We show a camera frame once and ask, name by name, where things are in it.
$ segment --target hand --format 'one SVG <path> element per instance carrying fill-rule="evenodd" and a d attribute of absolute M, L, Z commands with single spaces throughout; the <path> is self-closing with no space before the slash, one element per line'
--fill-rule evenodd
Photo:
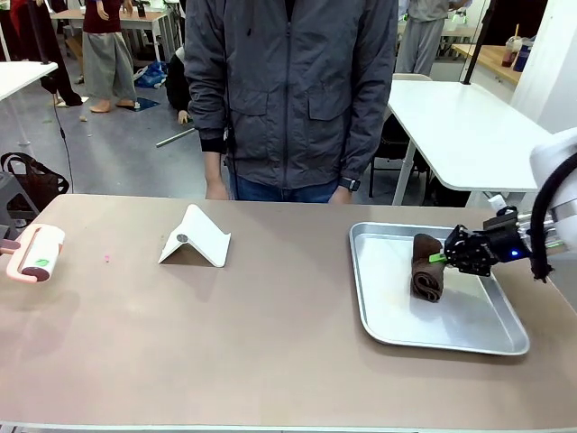
<path fill-rule="evenodd" d="M 110 19 L 108 14 L 105 12 L 105 7 L 102 4 L 102 1 L 96 2 L 96 10 L 98 11 L 98 16 L 101 20 L 108 21 Z"/>
<path fill-rule="evenodd" d="M 211 180 L 206 183 L 207 200 L 228 200 L 228 191 L 222 180 Z"/>
<path fill-rule="evenodd" d="M 353 194 L 347 188 L 339 186 L 328 202 L 331 205 L 350 205 L 353 202 Z"/>
<path fill-rule="evenodd" d="M 179 124 L 187 124 L 188 123 L 188 112 L 185 110 L 179 111 Z"/>
<path fill-rule="evenodd" d="M 123 3 L 123 12 L 128 14 L 128 16 L 133 16 L 133 0 L 124 0 Z"/>

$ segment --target jacket pocket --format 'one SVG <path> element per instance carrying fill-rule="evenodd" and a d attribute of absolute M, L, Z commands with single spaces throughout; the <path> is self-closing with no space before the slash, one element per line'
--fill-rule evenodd
<path fill-rule="evenodd" d="M 308 158 L 326 166 L 339 163 L 351 121 L 351 90 L 319 89 L 308 96 Z"/>
<path fill-rule="evenodd" d="M 260 160 L 267 153 L 267 103 L 269 94 L 258 90 L 231 89 L 231 117 L 236 138 L 235 158 Z"/>

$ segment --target folded cloth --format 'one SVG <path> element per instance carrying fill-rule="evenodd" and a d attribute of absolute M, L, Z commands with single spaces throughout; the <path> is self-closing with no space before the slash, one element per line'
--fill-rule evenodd
<path fill-rule="evenodd" d="M 438 302 L 443 295 L 444 263 L 430 263 L 429 256 L 441 252 L 443 245 L 429 235 L 413 239 L 411 293 L 417 298 Z"/>

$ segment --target lint roller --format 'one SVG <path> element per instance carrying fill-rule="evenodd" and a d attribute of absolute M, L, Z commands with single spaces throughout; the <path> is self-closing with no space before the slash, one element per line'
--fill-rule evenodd
<path fill-rule="evenodd" d="M 2 253 L 12 255 L 6 274 L 21 282 L 47 281 L 64 244 L 64 232 L 45 224 L 30 224 L 17 242 L 2 241 Z"/>

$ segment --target maroon shirt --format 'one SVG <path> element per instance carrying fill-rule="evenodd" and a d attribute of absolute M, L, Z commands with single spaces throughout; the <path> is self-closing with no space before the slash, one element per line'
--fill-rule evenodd
<path fill-rule="evenodd" d="M 98 16 L 96 0 L 87 0 L 87 11 L 84 15 L 84 30 L 86 33 L 116 33 L 120 32 L 121 0 L 102 0 L 105 12 L 110 18 L 108 21 Z"/>

